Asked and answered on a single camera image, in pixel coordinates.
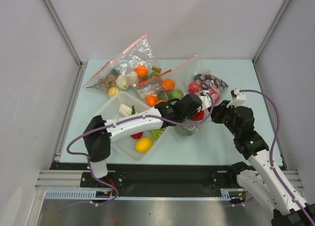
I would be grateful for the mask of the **red fake apple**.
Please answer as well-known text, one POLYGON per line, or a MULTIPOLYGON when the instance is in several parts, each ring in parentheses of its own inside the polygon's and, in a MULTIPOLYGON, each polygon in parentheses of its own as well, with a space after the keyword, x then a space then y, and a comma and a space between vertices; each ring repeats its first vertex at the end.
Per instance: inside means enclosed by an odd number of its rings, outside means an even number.
POLYGON ((202 110, 202 111, 200 111, 199 113, 197 113, 197 114, 195 114, 195 115, 192 115, 192 116, 191 116, 191 119, 192 119, 193 121, 201 121, 201 120, 203 120, 204 115, 205 115, 205 112, 204 112, 204 110, 202 110))

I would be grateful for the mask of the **blue zip clear bag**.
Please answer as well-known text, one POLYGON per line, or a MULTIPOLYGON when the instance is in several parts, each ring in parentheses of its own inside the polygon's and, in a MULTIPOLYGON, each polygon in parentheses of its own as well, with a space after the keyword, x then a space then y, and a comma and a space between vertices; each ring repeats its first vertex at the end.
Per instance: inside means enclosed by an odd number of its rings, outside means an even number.
POLYGON ((200 95, 189 93, 174 105, 175 111, 179 112, 183 119, 181 125, 174 127, 179 137, 188 138, 194 135, 211 119, 208 115, 213 103, 207 93, 200 95))

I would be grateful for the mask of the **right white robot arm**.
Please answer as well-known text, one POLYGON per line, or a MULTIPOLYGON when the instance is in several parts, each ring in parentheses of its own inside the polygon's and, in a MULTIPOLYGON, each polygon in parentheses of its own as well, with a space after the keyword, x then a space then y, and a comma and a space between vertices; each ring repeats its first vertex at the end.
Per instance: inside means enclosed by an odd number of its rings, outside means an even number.
POLYGON ((227 182, 232 187, 241 186, 266 210, 273 213, 274 226, 313 226, 315 206, 308 203, 288 181, 272 160, 271 150, 254 129, 253 111, 244 106, 228 106, 223 101, 213 108, 211 118, 231 132, 237 151, 254 168, 244 162, 230 166, 227 182))

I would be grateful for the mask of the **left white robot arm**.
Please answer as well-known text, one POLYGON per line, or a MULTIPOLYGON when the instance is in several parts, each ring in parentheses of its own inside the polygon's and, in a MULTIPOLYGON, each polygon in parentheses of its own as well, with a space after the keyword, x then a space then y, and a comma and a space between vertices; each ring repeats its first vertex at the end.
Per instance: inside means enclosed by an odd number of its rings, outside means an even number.
POLYGON ((91 181, 98 187, 107 184, 107 158, 114 142, 139 132, 181 125, 185 119, 204 109, 202 98, 190 93, 181 99, 161 101, 146 111, 125 118, 103 120, 100 115, 93 117, 83 133, 93 172, 91 181))

